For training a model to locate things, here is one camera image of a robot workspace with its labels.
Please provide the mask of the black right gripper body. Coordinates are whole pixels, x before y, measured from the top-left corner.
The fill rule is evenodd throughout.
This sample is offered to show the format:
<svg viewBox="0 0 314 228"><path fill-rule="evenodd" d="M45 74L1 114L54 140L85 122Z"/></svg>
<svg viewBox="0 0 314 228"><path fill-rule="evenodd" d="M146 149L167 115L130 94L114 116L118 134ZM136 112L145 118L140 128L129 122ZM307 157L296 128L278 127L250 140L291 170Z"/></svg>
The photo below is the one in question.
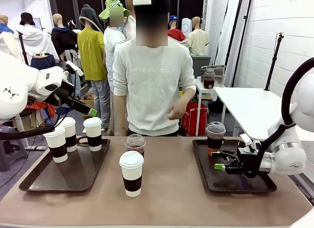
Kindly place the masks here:
<svg viewBox="0 0 314 228"><path fill-rule="evenodd" d="M244 174L244 165L242 159L242 153L237 151L236 154L227 153L225 165L225 171L227 174Z"/></svg>

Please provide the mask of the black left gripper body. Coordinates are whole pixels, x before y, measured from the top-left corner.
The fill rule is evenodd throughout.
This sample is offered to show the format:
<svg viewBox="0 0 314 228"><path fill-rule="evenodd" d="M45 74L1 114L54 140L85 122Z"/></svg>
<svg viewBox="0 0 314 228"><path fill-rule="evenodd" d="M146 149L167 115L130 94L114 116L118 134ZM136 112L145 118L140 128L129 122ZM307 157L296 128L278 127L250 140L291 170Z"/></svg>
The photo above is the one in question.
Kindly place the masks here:
<svg viewBox="0 0 314 228"><path fill-rule="evenodd" d="M54 95L59 98L61 104L71 104L74 91L74 85L72 85L68 81L63 80L61 86L53 91L50 95L50 104L58 104L58 101L56 100Z"/></svg>

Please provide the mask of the person's left hand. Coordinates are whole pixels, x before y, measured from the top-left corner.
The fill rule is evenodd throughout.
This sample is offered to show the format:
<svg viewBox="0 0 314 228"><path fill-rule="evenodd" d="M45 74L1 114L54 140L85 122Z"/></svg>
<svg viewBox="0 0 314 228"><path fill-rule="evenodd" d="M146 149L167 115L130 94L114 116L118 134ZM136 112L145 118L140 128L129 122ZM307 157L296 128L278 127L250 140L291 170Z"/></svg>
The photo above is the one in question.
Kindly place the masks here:
<svg viewBox="0 0 314 228"><path fill-rule="evenodd" d="M168 114L169 120L180 119L186 111L187 103L176 103Z"/></svg>

